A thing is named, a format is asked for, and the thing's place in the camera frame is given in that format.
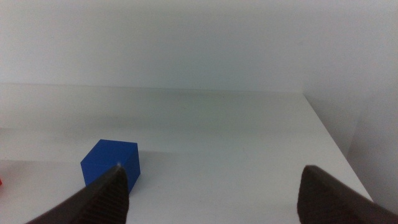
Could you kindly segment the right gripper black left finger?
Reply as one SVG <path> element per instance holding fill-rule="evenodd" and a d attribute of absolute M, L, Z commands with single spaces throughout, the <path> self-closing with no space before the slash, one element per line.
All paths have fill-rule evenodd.
<path fill-rule="evenodd" d="M 30 224 L 125 224 L 129 210 L 126 171 L 116 165 Z"/>

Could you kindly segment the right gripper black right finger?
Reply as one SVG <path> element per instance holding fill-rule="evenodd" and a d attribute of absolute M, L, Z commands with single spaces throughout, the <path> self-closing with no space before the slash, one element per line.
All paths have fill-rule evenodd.
<path fill-rule="evenodd" d="M 392 223 L 397 215 L 363 197 L 318 166 L 303 169 L 297 202 L 301 223 Z"/>

